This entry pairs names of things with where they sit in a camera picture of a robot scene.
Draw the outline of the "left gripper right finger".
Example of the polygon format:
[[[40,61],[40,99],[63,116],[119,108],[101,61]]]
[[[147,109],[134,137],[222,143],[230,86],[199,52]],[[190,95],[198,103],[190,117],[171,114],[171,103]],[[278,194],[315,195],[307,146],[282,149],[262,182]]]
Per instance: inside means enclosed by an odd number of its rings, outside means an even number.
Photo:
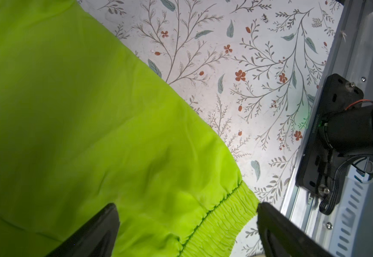
[[[270,203],[260,203],[257,213],[258,233],[267,257],[331,256]]]

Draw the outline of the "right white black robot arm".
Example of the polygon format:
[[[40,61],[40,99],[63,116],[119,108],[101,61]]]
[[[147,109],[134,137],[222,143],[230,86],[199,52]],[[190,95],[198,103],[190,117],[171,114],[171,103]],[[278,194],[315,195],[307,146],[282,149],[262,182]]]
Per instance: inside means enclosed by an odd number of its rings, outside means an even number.
[[[373,105],[334,114],[318,131],[324,147],[340,156],[373,155]]]

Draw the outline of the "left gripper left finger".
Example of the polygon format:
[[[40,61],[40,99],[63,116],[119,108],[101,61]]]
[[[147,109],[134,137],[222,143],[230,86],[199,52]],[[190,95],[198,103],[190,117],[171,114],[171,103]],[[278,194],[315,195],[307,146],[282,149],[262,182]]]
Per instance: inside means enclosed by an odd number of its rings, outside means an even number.
[[[109,203],[48,256],[110,257],[119,227],[117,207]]]

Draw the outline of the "lime green shorts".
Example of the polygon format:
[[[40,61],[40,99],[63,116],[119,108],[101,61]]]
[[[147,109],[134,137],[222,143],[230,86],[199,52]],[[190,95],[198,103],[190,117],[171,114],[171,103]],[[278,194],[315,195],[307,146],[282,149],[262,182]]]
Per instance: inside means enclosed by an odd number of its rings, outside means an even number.
[[[227,257],[258,199],[191,107],[76,1],[0,1],[0,257],[107,204],[114,257]]]

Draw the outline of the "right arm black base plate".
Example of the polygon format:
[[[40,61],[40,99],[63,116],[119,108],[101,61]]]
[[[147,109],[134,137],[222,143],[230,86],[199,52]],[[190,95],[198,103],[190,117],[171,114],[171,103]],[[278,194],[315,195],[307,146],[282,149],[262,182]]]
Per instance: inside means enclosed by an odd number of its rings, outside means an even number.
[[[335,136],[342,136],[339,125],[330,128],[330,119],[346,111],[346,108],[364,98],[364,93],[338,74],[325,80],[317,110],[309,126],[309,137],[296,175],[296,185],[304,188],[313,196],[324,197],[320,186],[330,187],[334,180],[336,167],[345,159],[341,147],[335,145]]]

